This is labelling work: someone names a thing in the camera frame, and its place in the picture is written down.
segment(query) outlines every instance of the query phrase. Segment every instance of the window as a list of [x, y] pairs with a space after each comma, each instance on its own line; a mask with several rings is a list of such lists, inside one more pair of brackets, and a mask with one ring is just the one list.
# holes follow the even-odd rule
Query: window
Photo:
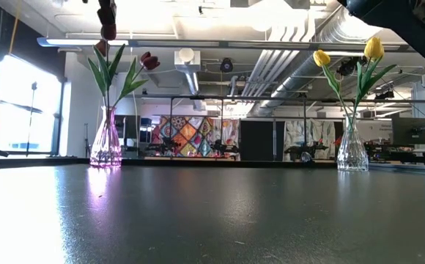
[[56, 76], [5, 56], [0, 62], [0, 150], [25, 152], [29, 142], [30, 152], [56, 152], [52, 146], [61, 88]]

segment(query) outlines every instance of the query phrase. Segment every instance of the tulip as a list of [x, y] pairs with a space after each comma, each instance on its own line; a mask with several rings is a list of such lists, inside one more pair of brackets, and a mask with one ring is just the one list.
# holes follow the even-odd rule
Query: tulip
[[105, 40], [100, 40], [97, 44], [95, 44], [95, 47], [98, 51], [100, 51], [102, 56], [107, 56], [107, 42]]
[[117, 25], [102, 25], [100, 34], [104, 40], [114, 40], [117, 38]]
[[151, 56], [149, 51], [141, 56], [139, 63], [145, 70], [154, 70], [160, 65], [159, 58]]
[[370, 39], [364, 49], [364, 55], [373, 61], [382, 58], [384, 53], [383, 45], [379, 37], [373, 37]]
[[330, 60], [330, 56], [328, 56], [324, 51], [318, 50], [314, 52], [314, 61], [318, 65], [318, 67], [327, 65], [328, 63], [330, 63]]

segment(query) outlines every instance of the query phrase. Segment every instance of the glass vase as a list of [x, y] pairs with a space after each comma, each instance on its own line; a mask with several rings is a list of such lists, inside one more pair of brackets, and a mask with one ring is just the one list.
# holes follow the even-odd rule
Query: glass vase
[[341, 144], [339, 145], [338, 158], [336, 159], [340, 171], [369, 171], [369, 158], [366, 148], [359, 136], [356, 125], [356, 116], [346, 116], [346, 128]]
[[114, 168], [122, 164], [122, 149], [115, 128], [115, 108], [102, 107], [103, 118], [90, 153], [90, 165], [97, 168]]

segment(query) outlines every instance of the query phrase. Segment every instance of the desk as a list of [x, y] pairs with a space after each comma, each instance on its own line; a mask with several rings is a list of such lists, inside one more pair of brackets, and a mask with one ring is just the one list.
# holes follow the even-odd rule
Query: desk
[[145, 160], [151, 160], [151, 161], [167, 161], [167, 160], [173, 160], [173, 161], [234, 161], [234, 158], [203, 158], [203, 157], [145, 157]]
[[0, 169], [0, 263], [425, 263], [425, 175]]

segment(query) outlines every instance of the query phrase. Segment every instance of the red tulip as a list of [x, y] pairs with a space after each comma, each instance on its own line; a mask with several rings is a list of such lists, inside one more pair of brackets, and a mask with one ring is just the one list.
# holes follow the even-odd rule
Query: red tulip
[[156, 56], [151, 56], [149, 51], [141, 56], [139, 63], [142, 67], [144, 67], [145, 70], [154, 70], [160, 65], [159, 58]]
[[105, 40], [100, 40], [97, 44], [95, 44], [95, 47], [98, 51], [100, 51], [102, 56], [107, 56], [107, 42]]
[[104, 40], [114, 40], [117, 38], [117, 25], [102, 25], [102, 29], [100, 30], [100, 34], [102, 35]]

